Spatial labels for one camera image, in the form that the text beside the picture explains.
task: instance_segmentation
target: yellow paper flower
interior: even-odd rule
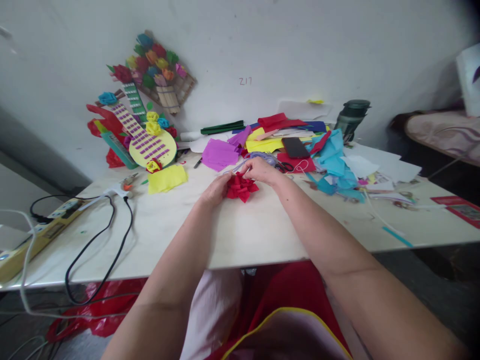
[[[155,62],[159,58],[157,53],[153,50],[150,50],[150,51],[146,52],[145,56],[148,59],[148,61],[150,62],[150,64],[155,64]]]
[[[149,111],[146,113],[146,119],[149,123],[157,124],[157,120],[159,119],[159,115],[155,111]]]
[[[153,123],[153,122],[150,122],[150,121],[146,123],[146,129],[145,130],[146,130],[147,134],[152,135],[152,136],[158,136],[162,132],[162,128],[160,127],[158,122]]]
[[[155,63],[159,69],[166,69],[169,67],[169,63],[163,57],[159,57]]]
[[[160,166],[153,160],[150,160],[149,162],[146,163],[146,170],[149,172],[149,173],[154,173],[158,170],[161,170],[160,169]]]
[[[133,55],[126,59],[126,63],[128,64],[128,67],[132,70],[138,68],[137,60]]]

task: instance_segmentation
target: yellow border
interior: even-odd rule
[[[330,330],[330,328],[327,326],[327,324],[324,323],[324,321],[319,318],[317,316],[317,314],[315,314],[314,312],[311,312],[311,311],[308,311],[308,310],[305,310],[305,309],[302,309],[302,308],[299,308],[299,307],[279,307],[278,309],[276,309],[274,312],[272,312],[270,315],[268,315],[262,322],[260,325],[258,325],[255,329],[253,329],[252,331],[250,331],[249,333],[246,333],[245,335],[243,335],[240,340],[238,340],[235,345],[233,345],[230,349],[228,349],[228,351],[223,355],[223,357],[221,358],[221,360],[225,360],[231,353],[233,350],[236,349],[236,347],[238,345],[240,345],[240,343],[245,340],[247,337],[249,337],[250,335],[256,333],[258,330],[260,330],[260,328],[273,316],[275,315],[276,313],[279,313],[281,311],[292,311],[292,312],[297,312],[297,313],[302,313],[302,314],[307,314],[307,315],[310,315],[310,316],[313,316],[314,318],[316,318],[320,324],[323,325],[323,327],[325,329],[328,330],[328,333],[331,335],[331,337],[337,342],[338,345],[340,345],[340,347],[343,349],[343,351],[345,352],[345,354],[348,356],[348,358],[350,360],[353,360],[353,358],[350,356],[349,352],[347,351],[347,349],[345,349],[345,347],[342,345],[342,343],[337,339],[337,337],[335,336],[335,334]]]

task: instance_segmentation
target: floor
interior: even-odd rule
[[[480,319],[480,292],[477,285],[470,282],[452,282],[437,276],[411,251],[395,251],[376,254],[375,257],[402,281],[416,296],[462,341],[469,347],[478,339]],[[32,290],[29,293],[32,304],[54,306],[67,304],[67,298],[61,288]],[[10,292],[0,300],[0,310],[20,309],[21,302],[17,292]],[[17,315],[10,321],[12,315],[0,315],[0,360],[9,356],[25,341],[35,336],[44,336],[52,319],[33,317],[24,314]],[[83,332],[76,337],[64,341],[59,347],[55,360],[69,359],[99,359],[110,338],[93,336]],[[32,351],[42,344],[41,339],[28,343],[15,359],[26,359]],[[40,359],[52,359],[57,346],[47,345]]]

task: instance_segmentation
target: pen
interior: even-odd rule
[[[200,158],[200,160],[198,160],[198,162],[195,164],[195,166],[193,167],[194,169],[198,168],[199,165],[201,164],[202,162],[202,158]]]

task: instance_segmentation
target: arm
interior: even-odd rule
[[[260,158],[242,173],[272,186],[298,237],[374,359],[461,359],[465,347],[355,238]]]
[[[190,306],[210,255],[212,212],[231,173],[201,195],[153,269],[102,359],[178,359]]]

